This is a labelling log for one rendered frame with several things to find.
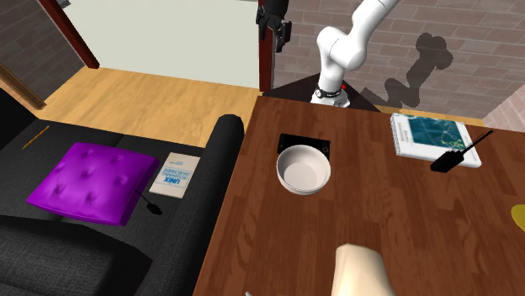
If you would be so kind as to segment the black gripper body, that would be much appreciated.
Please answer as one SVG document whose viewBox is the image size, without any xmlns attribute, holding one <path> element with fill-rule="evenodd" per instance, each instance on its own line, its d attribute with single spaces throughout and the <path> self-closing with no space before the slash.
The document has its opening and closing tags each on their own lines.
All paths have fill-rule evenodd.
<svg viewBox="0 0 525 296">
<path fill-rule="evenodd" d="M 262 0 L 262 8 L 266 15 L 283 20 L 288 11 L 289 0 Z"/>
</svg>

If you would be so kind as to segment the dark robot stand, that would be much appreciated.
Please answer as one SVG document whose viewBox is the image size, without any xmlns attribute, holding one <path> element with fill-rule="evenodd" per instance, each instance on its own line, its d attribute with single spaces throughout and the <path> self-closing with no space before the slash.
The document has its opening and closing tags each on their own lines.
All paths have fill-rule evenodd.
<svg viewBox="0 0 525 296">
<path fill-rule="evenodd" d="M 265 97 L 282 98 L 301 102 L 310 102 L 311 96 L 314 94 L 316 84 L 318 83 L 320 74 L 300 79 L 296 82 L 291 82 L 281 87 L 271 89 L 263 93 Z M 379 110 L 363 97 L 358 91 L 352 88 L 346 81 L 342 81 L 343 90 L 346 92 L 348 100 L 350 101 L 349 108 L 368 110 L 379 112 Z"/>
</svg>

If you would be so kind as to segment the black phone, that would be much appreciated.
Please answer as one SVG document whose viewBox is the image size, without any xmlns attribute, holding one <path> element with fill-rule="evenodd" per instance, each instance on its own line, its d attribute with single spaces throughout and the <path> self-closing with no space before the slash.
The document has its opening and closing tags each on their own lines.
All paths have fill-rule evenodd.
<svg viewBox="0 0 525 296">
<path fill-rule="evenodd" d="M 329 140 L 305 137 L 300 135 L 290 135 L 281 133 L 278 139 L 277 153 L 280 154 L 285 149 L 293 145 L 308 145 L 320 151 L 327 160 L 330 159 L 330 145 Z"/>
</svg>

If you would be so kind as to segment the white bowl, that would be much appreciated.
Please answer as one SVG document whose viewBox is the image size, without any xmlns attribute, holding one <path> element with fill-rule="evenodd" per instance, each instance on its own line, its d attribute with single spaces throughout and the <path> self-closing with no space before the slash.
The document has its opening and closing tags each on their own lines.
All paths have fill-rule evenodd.
<svg viewBox="0 0 525 296">
<path fill-rule="evenodd" d="M 298 195 L 319 192 L 331 177 L 328 158 L 309 145 L 292 145 L 284 149 L 276 161 L 281 185 Z"/>
</svg>

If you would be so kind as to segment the white book with teal cover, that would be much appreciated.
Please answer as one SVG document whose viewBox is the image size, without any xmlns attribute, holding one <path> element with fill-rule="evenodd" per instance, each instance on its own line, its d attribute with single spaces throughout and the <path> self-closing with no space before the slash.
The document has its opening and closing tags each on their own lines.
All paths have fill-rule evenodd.
<svg viewBox="0 0 525 296">
<path fill-rule="evenodd" d="M 457 121 L 392 114 L 390 125 L 397 156 L 430 161 L 431 164 L 446 151 L 461 151 L 474 141 L 465 124 Z M 464 154 L 464 160 L 458 166 L 478 168 L 481 165 L 473 147 Z"/>
</svg>

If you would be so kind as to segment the white book with blue print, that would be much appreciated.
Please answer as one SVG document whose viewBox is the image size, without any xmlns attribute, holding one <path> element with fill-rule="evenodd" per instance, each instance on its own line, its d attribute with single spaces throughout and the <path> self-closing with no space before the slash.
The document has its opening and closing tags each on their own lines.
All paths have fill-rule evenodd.
<svg viewBox="0 0 525 296">
<path fill-rule="evenodd" d="M 157 174 L 149 192 L 172 198 L 183 198 L 199 159 L 199 156 L 171 152 Z"/>
</svg>

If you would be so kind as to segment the brown wooden table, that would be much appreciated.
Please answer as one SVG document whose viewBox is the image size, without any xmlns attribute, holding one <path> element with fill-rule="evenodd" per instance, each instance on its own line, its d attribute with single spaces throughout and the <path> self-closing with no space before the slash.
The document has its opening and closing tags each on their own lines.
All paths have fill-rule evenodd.
<svg viewBox="0 0 525 296">
<path fill-rule="evenodd" d="M 318 193 L 287 191 L 283 133 L 329 140 Z M 481 166 L 397 156 L 388 114 L 255 102 L 194 296 L 330 296 L 336 249 L 379 252 L 397 296 L 525 296 L 525 133 L 469 127 Z"/>
</svg>

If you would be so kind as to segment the black walkie-talkie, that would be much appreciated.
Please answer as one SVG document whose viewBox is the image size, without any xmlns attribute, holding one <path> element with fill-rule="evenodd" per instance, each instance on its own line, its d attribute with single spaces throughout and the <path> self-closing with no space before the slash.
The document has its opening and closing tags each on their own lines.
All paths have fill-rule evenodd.
<svg viewBox="0 0 525 296">
<path fill-rule="evenodd" d="M 464 154 L 466 152 L 471 150 L 475 145 L 477 145 L 480 141 L 482 141 L 484 138 L 486 138 L 488 135 L 492 133 L 493 133 L 493 129 L 479 136 L 475 141 L 473 141 L 470 145 L 468 145 L 465 149 L 461 151 L 446 151 L 436 161 L 434 161 L 431 164 L 430 169 L 433 172 L 441 172 L 441 173 L 449 172 L 452 168 L 456 167 L 464 160 Z"/>
</svg>

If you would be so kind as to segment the small black antenna device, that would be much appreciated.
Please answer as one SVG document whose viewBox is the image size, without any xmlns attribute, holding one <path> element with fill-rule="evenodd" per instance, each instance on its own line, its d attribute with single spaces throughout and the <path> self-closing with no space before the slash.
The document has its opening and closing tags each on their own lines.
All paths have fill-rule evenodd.
<svg viewBox="0 0 525 296">
<path fill-rule="evenodd" d="M 146 201 L 146 207 L 152 214 L 162 215 L 162 210 L 156 204 L 153 204 L 150 201 L 148 201 L 139 191 L 136 192 Z"/>
</svg>

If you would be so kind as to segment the purple cushion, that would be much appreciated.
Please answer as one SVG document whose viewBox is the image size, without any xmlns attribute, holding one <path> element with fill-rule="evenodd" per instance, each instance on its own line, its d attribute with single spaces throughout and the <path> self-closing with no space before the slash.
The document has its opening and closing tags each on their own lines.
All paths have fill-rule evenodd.
<svg viewBox="0 0 525 296">
<path fill-rule="evenodd" d="M 26 202 L 71 219 L 125 226 L 158 166 L 153 156 L 76 142 Z"/>
</svg>

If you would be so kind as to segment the beige rounded object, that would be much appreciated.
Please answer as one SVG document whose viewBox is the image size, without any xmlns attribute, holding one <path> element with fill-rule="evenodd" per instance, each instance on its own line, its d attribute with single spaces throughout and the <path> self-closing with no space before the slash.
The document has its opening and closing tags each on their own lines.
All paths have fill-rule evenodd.
<svg viewBox="0 0 525 296">
<path fill-rule="evenodd" d="M 395 296 L 377 251 L 344 244 L 336 249 L 335 260 L 331 296 Z"/>
</svg>

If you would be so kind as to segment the yellow pencil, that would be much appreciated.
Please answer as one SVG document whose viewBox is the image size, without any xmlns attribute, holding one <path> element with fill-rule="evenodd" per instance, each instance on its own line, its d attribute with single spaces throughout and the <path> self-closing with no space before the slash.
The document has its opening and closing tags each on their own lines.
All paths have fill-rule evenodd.
<svg viewBox="0 0 525 296">
<path fill-rule="evenodd" d="M 22 148 L 21 150 L 26 149 L 29 145 L 34 143 L 39 137 L 41 137 L 48 129 L 50 128 L 50 125 L 47 125 L 44 129 L 42 129 L 37 135 L 35 135 L 31 140 L 29 140 Z"/>
</svg>

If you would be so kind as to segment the yellow round object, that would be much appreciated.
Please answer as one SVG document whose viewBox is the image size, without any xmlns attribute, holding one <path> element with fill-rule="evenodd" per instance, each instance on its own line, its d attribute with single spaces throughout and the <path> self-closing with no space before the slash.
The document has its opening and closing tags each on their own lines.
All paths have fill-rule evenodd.
<svg viewBox="0 0 525 296">
<path fill-rule="evenodd" d="M 511 217 L 515 224 L 525 231 L 525 204 L 516 204 L 511 209 Z"/>
</svg>

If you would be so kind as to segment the black sofa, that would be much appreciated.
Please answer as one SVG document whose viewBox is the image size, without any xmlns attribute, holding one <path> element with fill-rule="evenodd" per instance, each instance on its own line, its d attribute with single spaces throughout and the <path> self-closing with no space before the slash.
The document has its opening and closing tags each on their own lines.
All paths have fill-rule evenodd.
<svg viewBox="0 0 525 296">
<path fill-rule="evenodd" d="M 0 88 L 0 296 L 193 296 L 243 138 L 234 114 L 218 118 L 205 148 L 43 120 Z M 27 203 L 76 142 L 155 157 L 141 193 L 162 215 L 141 196 L 125 226 Z M 149 192 L 171 152 L 200 157 L 183 198 Z"/>
</svg>

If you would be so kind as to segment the dark red door frame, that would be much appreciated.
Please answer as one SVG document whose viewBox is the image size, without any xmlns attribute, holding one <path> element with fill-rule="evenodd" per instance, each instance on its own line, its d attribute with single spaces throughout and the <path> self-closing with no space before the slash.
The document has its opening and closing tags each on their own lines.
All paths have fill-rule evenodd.
<svg viewBox="0 0 525 296">
<path fill-rule="evenodd" d="M 259 87 L 256 0 L 69 0 L 87 65 Z"/>
</svg>

